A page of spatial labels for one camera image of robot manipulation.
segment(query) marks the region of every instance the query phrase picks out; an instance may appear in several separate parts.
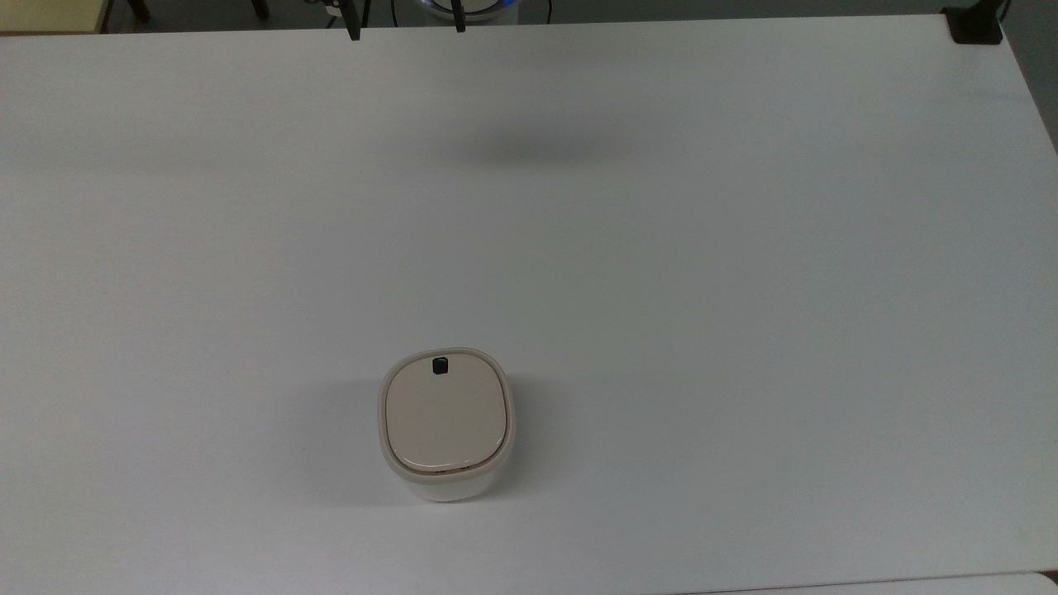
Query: lid rim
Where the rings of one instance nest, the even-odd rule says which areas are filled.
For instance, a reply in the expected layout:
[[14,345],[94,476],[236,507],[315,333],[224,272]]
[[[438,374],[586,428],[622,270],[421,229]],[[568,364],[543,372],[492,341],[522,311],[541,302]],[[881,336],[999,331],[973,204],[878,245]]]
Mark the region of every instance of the lid rim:
[[[489,364],[492,371],[496,374],[496,378],[499,380],[500,391],[504,395],[504,412],[507,417],[507,423],[504,428],[504,438],[496,447],[496,450],[494,450],[492,454],[480,463],[476,463],[469,467],[460,467],[458,469],[445,469],[444,471],[420,471],[408,467],[400,461],[400,457],[398,457],[393,450],[393,445],[389,443],[386,423],[386,396],[389,393],[389,384],[393,382],[397,374],[412,362],[453,354],[474,356]],[[386,378],[382,382],[382,390],[379,394],[379,440],[382,443],[382,453],[385,456],[389,468],[404,480],[415,484],[445,484],[463,481],[478,475],[484,475],[485,473],[499,467],[510,455],[511,444],[514,440],[514,403],[511,400],[511,390],[507,384],[507,376],[504,374],[504,369],[499,366],[499,362],[494,360],[488,354],[470,347],[453,347],[450,349],[421,351],[411,355],[397,362],[397,365],[390,368],[389,373],[386,374]]]

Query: white table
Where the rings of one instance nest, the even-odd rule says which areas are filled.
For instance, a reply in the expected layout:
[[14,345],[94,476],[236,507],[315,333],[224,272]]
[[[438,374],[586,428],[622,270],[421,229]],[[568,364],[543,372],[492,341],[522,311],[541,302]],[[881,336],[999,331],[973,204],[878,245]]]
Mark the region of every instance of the white table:
[[[1058,566],[1058,159],[1006,44],[920,16],[0,64],[5,593]],[[376,392],[456,345],[512,377],[518,443],[427,504]]]
[[1013,574],[870,582],[800,589],[741,591],[742,595],[1058,595],[1058,588],[1038,574]]

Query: white container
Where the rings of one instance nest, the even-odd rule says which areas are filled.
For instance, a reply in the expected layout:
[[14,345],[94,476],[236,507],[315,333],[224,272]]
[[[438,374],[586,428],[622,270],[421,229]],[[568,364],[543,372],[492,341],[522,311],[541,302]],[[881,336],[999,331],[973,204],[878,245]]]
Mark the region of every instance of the white container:
[[379,438],[386,463],[420,497],[451,502],[481,493],[514,441],[503,368],[477,349],[404,358],[382,383]]

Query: black table leg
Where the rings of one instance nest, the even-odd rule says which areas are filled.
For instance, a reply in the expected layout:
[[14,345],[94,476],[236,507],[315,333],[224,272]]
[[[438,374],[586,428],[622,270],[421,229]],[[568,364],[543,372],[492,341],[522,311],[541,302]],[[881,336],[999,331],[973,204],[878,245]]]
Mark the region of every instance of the black table leg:
[[268,1],[267,0],[252,0],[254,3],[254,12],[257,13],[257,18],[267,19],[268,18]]
[[150,20],[150,11],[147,10],[147,4],[143,0],[129,0],[129,6],[135,13],[135,18],[140,19],[140,22]]

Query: beige lid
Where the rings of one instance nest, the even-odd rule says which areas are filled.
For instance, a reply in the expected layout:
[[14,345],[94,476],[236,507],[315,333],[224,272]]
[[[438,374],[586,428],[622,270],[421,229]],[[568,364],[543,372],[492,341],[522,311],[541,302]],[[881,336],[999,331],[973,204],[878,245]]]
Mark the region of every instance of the beige lid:
[[383,387],[379,413],[387,458],[416,474],[481,466],[509,437],[509,402],[503,371],[480,351],[413,356]]

